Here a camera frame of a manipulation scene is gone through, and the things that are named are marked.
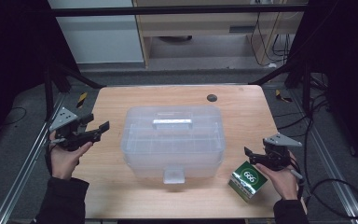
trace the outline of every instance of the light wood tabletop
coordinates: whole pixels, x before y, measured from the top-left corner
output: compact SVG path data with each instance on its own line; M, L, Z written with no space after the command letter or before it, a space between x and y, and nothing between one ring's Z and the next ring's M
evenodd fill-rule
M217 101L209 102L214 94ZM135 177L123 160L121 136L127 111L137 105L215 105L220 108L226 138L224 160L214 177L187 178L165 185L162 178ZM265 154L262 138L277 133L259 86L137 86L100 90L88 125L94 130L110 121L101 142L80 159L74 177L90 183L86 218L245 218L273 217L280 200L270 181L250 202L228 185L233 171L248 160L247 146Z

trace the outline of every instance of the transparent plastic box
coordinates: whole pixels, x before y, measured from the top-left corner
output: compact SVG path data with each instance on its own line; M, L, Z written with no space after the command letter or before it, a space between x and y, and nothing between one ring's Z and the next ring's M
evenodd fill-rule
M180 184L186 177L214 176L225 149L216 106L136 106L127 112L121 150L138 177Z

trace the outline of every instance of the green tin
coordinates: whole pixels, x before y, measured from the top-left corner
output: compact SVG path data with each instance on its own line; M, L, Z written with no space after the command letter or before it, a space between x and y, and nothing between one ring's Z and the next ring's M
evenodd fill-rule
M248 202L266 182L266 177L246 161L232 173L228 184Z

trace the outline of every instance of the black sleeve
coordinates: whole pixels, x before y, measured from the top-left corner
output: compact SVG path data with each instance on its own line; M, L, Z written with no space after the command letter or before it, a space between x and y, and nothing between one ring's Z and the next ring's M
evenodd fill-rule
M280 200L274 205L276 224L309 223L299 200Z
M71 178L62 180L52 177L40 207L39 214L32 224L84 224L86 198L89 183Z

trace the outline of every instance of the storage box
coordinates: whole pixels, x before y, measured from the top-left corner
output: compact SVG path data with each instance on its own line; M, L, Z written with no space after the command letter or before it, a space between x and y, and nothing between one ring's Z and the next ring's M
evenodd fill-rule
M127 112L121 139L124 159L136 176L213 176L226 149L219 108L213 105L136 106Z
M228 184L248 202L266 182L266 177L246 161L232 173Z

